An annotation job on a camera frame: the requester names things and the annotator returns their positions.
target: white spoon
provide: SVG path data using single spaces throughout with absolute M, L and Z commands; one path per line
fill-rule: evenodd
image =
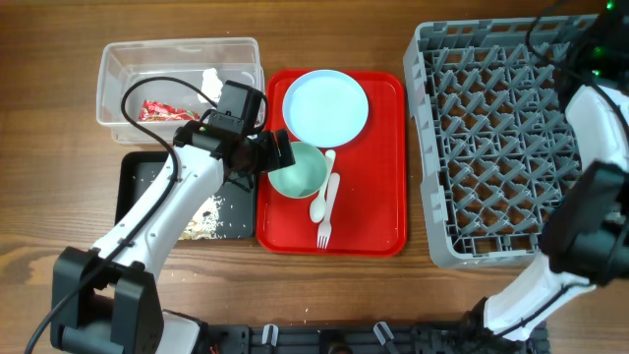
M 332 166 L 334 166 L 334 160 L 336 159 L 336 151 L 333 149 L 329 149 L 325 152 L 325 163 L 327 164 L 327 174 L 325 175 L 325 180 L 323 181 L 323 185 L 318 190 L 318 196 L 314 198 L 311 203 L 311 220 L 314 223 L 318 223 L 323 220 L 325 216 L 325 189 L 327 188 L 327 181 L 330 178 L 330 173 L 332 173 Z

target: dish rack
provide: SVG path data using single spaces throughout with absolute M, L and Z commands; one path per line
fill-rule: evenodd
M 560 61 L 596 16 L 544 18 L 531 42 Z M 424 23 L 404 55 L 432 261 L 530 261 L 543 223 L 580 176 L 554 67 L 527 50 L 533 19 Z

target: fork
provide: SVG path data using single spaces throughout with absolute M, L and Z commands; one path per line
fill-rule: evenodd
M 316 233 L 316 246 L 323 250 L 327 248 L 330 235 L 332 234 L 330 217 L 332 217 L 332 207 L 334 207 L 334 200 L 336 199 L 336 192 L 340 183 L 341 176 L 338 173 L 332 173 L 327 184 L 327 195 L 325 196 L 325 216 L 321 224 L 318 225 Z

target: wooden table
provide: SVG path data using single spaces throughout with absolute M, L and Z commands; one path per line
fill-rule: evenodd
M 112 227 L 122 157 L 94 119 L 110 42 L 253 36 L 266 80 L 284 68 L 380 70 L 428 21 L 526 17 L 549 1 L 81 0 L 0 7 L 0 353 L 24 350 L 50 305 L 51 268 Z M 562 14 L 597 12 L 577 1 Z M 518 269 L 447 270 L 429 258 L 418 137 L 408 122 L 409 242 L 387 260 L 270 254 L 255 241 L 179 244 L 159 279 L 164 308 L 211 324 L 315 325 L 456 320 Z M 553 352 L 629 351 L 629 283 L 616 282 L 549 320 Z M 51 352 L 44 333 L 39 352 Z

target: green bowl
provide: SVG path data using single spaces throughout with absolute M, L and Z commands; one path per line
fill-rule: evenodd
M 318 148 L 306 143 L 291 143 L 295 164 L 268 174 L 273 188 L 284 197 L 306 198 L 316 193 L 325 181 L 327 163 Z

